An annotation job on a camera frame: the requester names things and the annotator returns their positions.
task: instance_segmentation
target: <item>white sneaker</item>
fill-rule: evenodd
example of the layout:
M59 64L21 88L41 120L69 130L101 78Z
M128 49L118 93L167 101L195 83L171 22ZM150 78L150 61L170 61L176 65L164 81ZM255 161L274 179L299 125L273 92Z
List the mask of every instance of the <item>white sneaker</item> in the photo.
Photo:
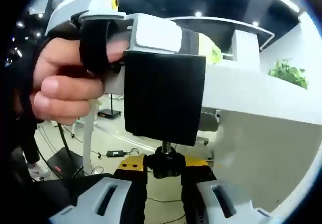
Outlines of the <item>white sneaker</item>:
M27 165L31 177L47 178L50 176L50 170L48 168L41 167L37 163Z

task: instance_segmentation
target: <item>power adapter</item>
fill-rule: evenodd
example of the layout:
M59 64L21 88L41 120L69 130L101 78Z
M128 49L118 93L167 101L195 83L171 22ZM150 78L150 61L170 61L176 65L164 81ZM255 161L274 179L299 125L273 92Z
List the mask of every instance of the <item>power adapter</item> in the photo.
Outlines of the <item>power adapter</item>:
M107 157L123 157L126 154L127 152L124 152L123 150L112 150L106 152Z

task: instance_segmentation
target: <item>hand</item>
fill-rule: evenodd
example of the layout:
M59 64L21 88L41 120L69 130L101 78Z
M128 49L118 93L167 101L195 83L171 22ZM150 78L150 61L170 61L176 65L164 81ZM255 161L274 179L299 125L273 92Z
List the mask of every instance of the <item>hand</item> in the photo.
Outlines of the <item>hand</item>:
M101 79L87 72L81 63L79 44L55 38L40 53L30 96L37 118L71 125L88 114L89 99L103 95ZM107 43L108 60L119 60L127 47L125 40Z

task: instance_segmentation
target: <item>threaded metal rod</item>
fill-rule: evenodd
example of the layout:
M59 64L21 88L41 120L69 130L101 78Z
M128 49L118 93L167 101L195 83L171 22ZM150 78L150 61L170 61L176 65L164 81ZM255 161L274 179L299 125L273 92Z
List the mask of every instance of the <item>threaded metal rod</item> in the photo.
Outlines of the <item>threaded metal rod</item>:
M171 144L169 142L162 141L162 153L168 154L171 152Z

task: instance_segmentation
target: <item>potted plant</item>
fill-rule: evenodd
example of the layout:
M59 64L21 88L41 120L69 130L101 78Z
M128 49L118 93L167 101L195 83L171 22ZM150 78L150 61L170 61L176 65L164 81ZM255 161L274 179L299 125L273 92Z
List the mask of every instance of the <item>potted plant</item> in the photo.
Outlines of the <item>potted plant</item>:
M297 69L289 65L289 60L282 60L275 63L275 68L268 72L268 75L291 82L295 85L307 89L307 81L303 73L305 70Z

